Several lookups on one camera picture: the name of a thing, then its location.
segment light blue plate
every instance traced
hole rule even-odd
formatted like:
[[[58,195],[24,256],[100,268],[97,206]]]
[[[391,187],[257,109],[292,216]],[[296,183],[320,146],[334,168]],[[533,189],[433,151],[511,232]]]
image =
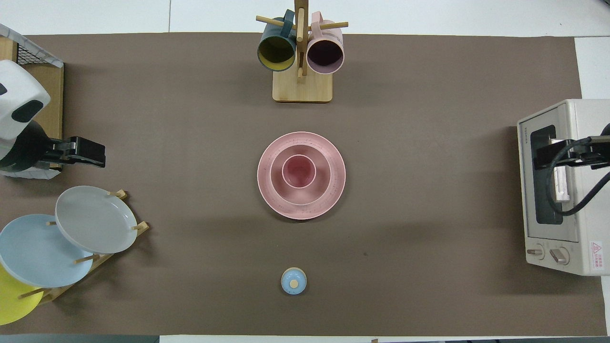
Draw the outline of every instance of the light blue plate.
[[[10,222],[0,232],[0,262],[14,278],[37,287],[73,284],[89,272],[92,260],[74,264],[91,253],[71,244],[48,214],[30,214]]]
[[[282,274],[281,283],[284,292],[292,295],[300,294],[307,287],[307,276],[299,268],[288,268]]]

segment pink plate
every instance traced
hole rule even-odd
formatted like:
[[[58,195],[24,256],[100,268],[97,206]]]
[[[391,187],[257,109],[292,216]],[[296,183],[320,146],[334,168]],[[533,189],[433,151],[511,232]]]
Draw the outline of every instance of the pink plate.
[[[285,158],[294,154],[311,158],[318,171],[313,183],[303,189],[279,186]],[[337,203],[345,187],[345,164],[337,148],[326,138],[311,132],[293,132],[267,147],[260,158],[257,178],[260,194],[274,211],[305,220],[326,213]]]

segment brown table surface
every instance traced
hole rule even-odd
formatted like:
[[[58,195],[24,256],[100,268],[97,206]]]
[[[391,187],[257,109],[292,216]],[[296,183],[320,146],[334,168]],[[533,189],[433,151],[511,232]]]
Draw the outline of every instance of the brown table surface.
[[[515,125],[580,97],[572,38],[346,35],[329,104],[275,103],[259,34],[31,38],[66,62],[65,136],[105,144],[107,167],[0,178],[0,227],[86,184],[128,190],[151,230],[0,333],[606,334],[600,278],[524,257]],[[347,169],[301,223],[256,185],[292,131]]]

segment white plate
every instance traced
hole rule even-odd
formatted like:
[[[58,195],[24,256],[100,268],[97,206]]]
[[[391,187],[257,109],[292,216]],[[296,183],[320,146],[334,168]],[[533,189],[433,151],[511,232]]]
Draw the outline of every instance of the white plate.
[[[118,253],[135,241],[135,216],[119,198],[103,189],[78,186],[66,190],[55,205],[57,226],[83,250],[97,254]]]

